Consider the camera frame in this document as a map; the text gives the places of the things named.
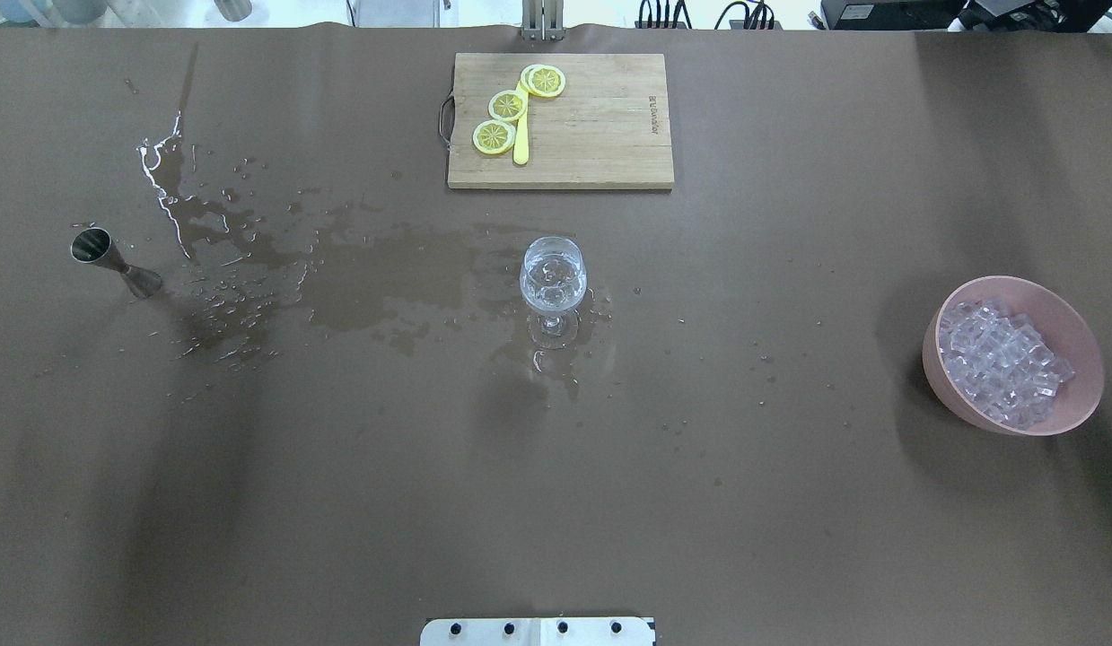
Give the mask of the steel double jigger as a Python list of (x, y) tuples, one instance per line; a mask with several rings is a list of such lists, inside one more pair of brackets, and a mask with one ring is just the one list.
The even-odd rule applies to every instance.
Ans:
[(76, 262), (98, 266), (119, 275), (130, 294), (138, 299), (153, 297), (162, 289), (162, 276), (125, 261), (111, 233), (100, 226), (75, 233), (70, 254)]

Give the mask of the aluminium frame post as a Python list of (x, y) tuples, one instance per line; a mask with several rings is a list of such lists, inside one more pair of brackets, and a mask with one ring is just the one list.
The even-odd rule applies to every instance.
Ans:
[(566, 37), (563, 0), (523, 0), (520, 33), (523, 40), (559, 41)]

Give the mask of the yellow plastic knife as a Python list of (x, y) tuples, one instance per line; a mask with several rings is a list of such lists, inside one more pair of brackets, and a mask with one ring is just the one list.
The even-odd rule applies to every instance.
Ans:
[(530, 162), (530, 90), (527, 85), (519, 81), (516, 91), (522, 95), (522, 115), (516, 119), (516, 136), (512, 151), (512, 161), (515, 165), (527, 165)]

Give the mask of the pink bowl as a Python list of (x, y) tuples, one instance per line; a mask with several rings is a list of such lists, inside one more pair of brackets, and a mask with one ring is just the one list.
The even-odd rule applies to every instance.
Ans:
[[(1055, 397), (1055, 409), (1048, 420), (1031, 425), (1027, 430), (1011, 428), (1007, 424), (992, 421), (986, 414), (979, 413), (973, 402), (942, 367), (940, 357), (939, 325), (941, 314), (962, 301), (1002, 298), (1017, 312), (1031, 316), (1033, 327), (1045, 335), (1049, 349), (1060, 354), (1072, 365), (1075, 377), (1061, 388)], [(983, 275), (962, 284), (950, 294), (945, 302), (933, 314), (924, 334), (921, 349), (922, 367), (934, 396), (945, 407), (975, 428), (1003, 436), (1051, 437), (1080, 428), (1096, 413), (1105, 387), (1104, 357), (1100, 351), (1096, 336), (1081, 315), (1058, 294), (1045, 287), (1015, 277), (1015, 275)]]

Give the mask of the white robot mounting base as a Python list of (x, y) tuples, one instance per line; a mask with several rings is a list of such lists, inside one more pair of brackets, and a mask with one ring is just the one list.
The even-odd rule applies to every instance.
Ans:
[(653, 618), (555, 616), (436, 618), (420, 645), (657, 645)]

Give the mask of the far lemon slice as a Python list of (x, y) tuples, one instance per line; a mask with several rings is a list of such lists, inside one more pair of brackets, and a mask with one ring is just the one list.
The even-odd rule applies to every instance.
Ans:
[(523, 90), (540, 98), (555, 98), (566, 90), (566, 74), (554, 64), (528, 64), (522, 70)]

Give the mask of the bamboo cutting board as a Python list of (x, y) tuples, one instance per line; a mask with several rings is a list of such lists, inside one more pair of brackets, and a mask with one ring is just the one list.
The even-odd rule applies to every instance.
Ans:
[[(566, 76), (559, 97), (530, 100), (530, 160), (483, 155), (475, 127), (528, 64)], [(671, 98), (663, 54), (459, 53), (446, 183), (451, 189), (672, 189)]]

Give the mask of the middle lemon slice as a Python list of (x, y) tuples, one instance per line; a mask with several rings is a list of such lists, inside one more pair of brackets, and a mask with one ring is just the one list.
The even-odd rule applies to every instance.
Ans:
[(530, 102), (530, 95), (519, 89), (503, 90), (487, 103), (487, 115), (495, 121), (515, 125)]

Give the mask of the clear wine glass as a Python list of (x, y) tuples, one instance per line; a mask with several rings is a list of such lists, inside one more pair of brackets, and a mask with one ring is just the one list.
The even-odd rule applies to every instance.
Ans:
[(587, 266), (579, 245), (544, 236), (524, 250), (519, 286), (530, 308), (532, 342), (543, 349), (567, 347), (579, 334), (579, 306), (587, 294)]

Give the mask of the pile of clear ice cubes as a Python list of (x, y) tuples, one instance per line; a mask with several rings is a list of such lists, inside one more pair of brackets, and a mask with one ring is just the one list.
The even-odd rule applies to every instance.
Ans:
[(1027, 312), (1007, 300), (963, 300), (940, 314), (941, 365), (959, 392), (991, 421), (1021, 431), (1048, 421), (1075, 377)]

